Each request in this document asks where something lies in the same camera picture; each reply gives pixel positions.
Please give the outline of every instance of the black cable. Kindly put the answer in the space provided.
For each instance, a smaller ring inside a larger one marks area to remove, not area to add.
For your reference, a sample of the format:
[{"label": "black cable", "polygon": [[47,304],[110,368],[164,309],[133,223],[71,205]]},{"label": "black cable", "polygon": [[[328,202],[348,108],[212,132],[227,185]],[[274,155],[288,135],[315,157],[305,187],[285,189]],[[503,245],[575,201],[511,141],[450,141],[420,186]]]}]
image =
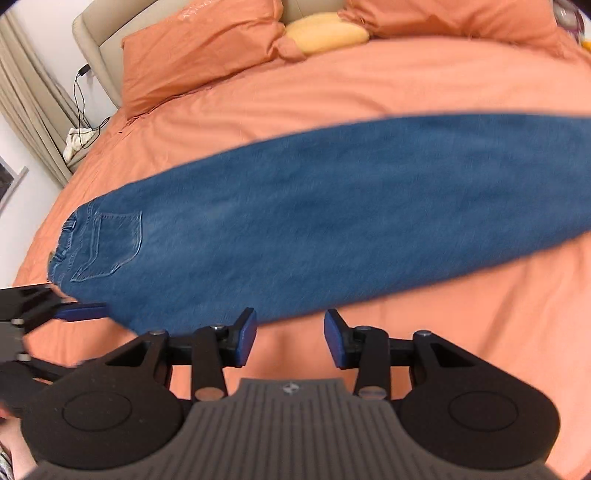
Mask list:
[{"label": "black cable", "polygon": [[[109,120],[111,118],[110,118],[110,116],[108,116],[107,118],[105,118],[102,121],[102,123],[98,127],[91,128],[91,131],[93,131],[93,132],[98,131],[99,134],[92,137],[92,140],[89,143],[87,143],[87,144],[82,143],[82,134],[80,133],[80,129],[82,128],[82,118],[85,117],[86,101],[84,99],[84,93],[82,93],[82,88],[80,87],[80,84],[78,83],[78,79],[81,76],[82,75],[80,74],[80,72],[78,72],[78,74],[76,75],[76,78],[74,80],[74,102],[76,104],[76,112],[77,112],[77,117],[78,117],[78,140],[80,141],[81,148],[88,148],[96,141],[97,138],[100,137],[100,130],[109,122]],[[76,88],[78,88],[78,90],[80,92],[80,96],[82,97],[82,112],[80,112],[80,106],[78,104],[78,97],[76,95]]]}]

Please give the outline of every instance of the blue denim jeans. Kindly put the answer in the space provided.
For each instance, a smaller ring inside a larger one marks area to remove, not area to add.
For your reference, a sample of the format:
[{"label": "blue denim jeans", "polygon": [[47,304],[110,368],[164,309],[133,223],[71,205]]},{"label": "blue denim jeans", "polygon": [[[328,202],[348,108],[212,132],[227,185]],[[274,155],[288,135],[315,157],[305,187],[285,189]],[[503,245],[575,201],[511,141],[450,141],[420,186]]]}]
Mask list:
[{"label": "blue denim jeans", "polygon": [[186,333],[245,307],[266,322],[457,277],[591,227],[590,131],[442,115],[238,148],[79,207],[49,279],[138,333]]}]

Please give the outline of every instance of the jeans back pocket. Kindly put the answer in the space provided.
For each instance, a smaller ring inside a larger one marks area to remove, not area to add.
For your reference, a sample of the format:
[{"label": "jeans back pocket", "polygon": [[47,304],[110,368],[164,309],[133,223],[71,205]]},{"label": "jeans back pocket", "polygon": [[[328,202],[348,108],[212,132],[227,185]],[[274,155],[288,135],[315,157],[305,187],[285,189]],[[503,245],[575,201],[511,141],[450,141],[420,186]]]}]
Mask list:
[{"label": "jeans back pocket", "polygon": [[112,275],[136,257],[141,243],[141,212],[97,213],[92,226],[90,258],[70,281],[82,282]]}]

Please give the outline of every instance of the window sill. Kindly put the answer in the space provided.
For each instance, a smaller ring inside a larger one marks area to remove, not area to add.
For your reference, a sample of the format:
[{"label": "window sill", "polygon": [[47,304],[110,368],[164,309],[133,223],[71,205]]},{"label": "window sill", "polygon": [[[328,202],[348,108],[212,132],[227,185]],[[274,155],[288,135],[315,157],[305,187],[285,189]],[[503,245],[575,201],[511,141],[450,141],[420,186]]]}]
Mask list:
[{"label": "window sill", "polygon": [[12,181],[12,183],[9,186],[7,192],[4,194],[4,197],[2,197],[2,199],[0,199],[0,215],[2,214],[2,211],[4,210],[4,207],[6,206],[6,204],[10,201],[10,197],[12,196],[12,194],[14,193],[14,191],[21,184],[21,182],[22,182],[23,178],[25,177],[25,175],[27,175],[28,171],[29,171],[28,168],[23,167],[22,170],[21,170],[21,172]]}]

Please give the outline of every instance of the orange pillow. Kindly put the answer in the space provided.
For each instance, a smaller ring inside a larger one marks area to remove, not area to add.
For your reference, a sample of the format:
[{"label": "orange pillow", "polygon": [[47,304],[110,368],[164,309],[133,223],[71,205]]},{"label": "orange pillow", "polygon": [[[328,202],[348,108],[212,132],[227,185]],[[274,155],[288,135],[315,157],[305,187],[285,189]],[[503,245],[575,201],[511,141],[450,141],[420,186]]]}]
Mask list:
[{"label": "orange pillow", "polygon": [[479,37],[562,56],[548,0],[347,0],[339,15],[378,37]]},{"label": "orange pillow", "polygon": [[128,119],[277,57],[303,60],[283,36],[281,0],[197,0],[122,41]]}]

